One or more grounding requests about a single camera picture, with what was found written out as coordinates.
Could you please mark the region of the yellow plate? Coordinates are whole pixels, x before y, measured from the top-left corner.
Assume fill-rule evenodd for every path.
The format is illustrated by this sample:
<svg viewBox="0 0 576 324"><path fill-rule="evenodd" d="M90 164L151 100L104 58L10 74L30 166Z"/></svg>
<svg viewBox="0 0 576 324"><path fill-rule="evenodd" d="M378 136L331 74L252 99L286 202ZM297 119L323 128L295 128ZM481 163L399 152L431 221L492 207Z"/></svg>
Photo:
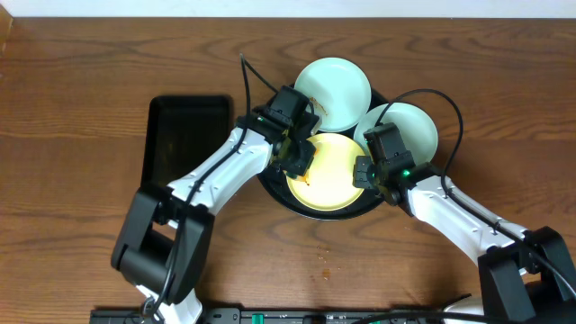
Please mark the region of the yellow plate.
<svg viewBox="0 0 576 324"><path fill-rule="evenodd" d="M357 157L365 155L352 139L337 133L308 138L316 148L304 176L285 176L288 188L299 203L319 212L333 212L356 201L363 189L353 186Z"/></svg>

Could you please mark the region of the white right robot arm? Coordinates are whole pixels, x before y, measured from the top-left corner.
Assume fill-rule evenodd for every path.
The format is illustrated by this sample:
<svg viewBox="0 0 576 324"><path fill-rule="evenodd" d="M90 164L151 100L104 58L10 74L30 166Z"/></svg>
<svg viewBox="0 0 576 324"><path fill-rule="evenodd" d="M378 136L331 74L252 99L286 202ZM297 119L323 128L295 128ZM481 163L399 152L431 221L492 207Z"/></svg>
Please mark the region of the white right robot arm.
<svg viewBox="0 0 576 324"><path fill-rule="evenodd" d="M428 314L441 323L573 323L575 264L554 229L509 222L407 150L357 157L354 184L432 226L477 266L481 297Z"/></svg>

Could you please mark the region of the green yellow sponge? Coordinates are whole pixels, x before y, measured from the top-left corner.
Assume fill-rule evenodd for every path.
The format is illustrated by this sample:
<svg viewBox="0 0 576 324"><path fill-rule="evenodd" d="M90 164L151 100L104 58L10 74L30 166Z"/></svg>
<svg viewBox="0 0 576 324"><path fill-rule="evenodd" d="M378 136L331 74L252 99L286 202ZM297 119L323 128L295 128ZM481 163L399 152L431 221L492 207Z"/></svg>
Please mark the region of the green yellow sponge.
<svg viewBox="0 0 576 324"><path fill-rule="evenodd" d="M307 186L311 185L308 173L305 173L304 175L297 175L293 172L285 171L284 174L288 183L301 183L306 184Z"/></svg>

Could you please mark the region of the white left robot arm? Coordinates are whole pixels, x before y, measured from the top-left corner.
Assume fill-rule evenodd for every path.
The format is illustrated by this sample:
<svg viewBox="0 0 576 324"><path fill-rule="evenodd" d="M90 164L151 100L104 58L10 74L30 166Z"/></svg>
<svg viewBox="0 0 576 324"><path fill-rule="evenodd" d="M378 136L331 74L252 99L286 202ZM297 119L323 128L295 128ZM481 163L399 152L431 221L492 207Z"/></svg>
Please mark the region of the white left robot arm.
<svg viewBox="0 0 576 324"><path fill-rule="evenodd" d="M302 176L316 149L309 137L321 119L259 107L238 118L224 144L195 170L162 187L135 193L111 264L146 297L140 318L195 323L203 306L194 291L205 265L214 220L250 178L277 164Z"/></svg>

